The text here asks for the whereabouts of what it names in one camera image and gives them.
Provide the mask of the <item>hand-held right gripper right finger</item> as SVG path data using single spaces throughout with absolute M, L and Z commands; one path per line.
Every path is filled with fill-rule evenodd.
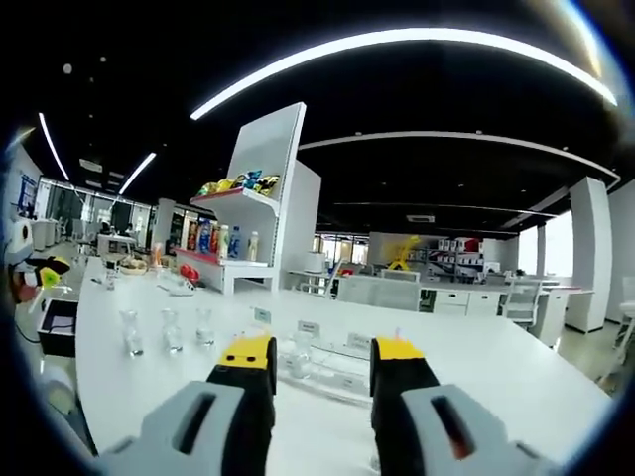
M 369 395 L 382 475 L 556 473 L 553 461 L 511 440 L 502 420 L 480 402 L 441 384 L 408 340 L 371 340 Z

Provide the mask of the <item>person's left hand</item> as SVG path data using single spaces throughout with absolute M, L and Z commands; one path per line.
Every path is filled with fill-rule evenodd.
M 38 294 L 39 288 L 26 283 L 22 272 L 14 273 L 10 280 L 10 289 L 15 304 L 31 301 Z

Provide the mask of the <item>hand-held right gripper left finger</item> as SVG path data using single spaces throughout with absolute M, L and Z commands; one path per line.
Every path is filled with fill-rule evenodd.
M 277 392 L 277 340 L 240 337 L 204 381 L 143 419 L 140 435 L 98 459 L 102 475 L 263 475 Z

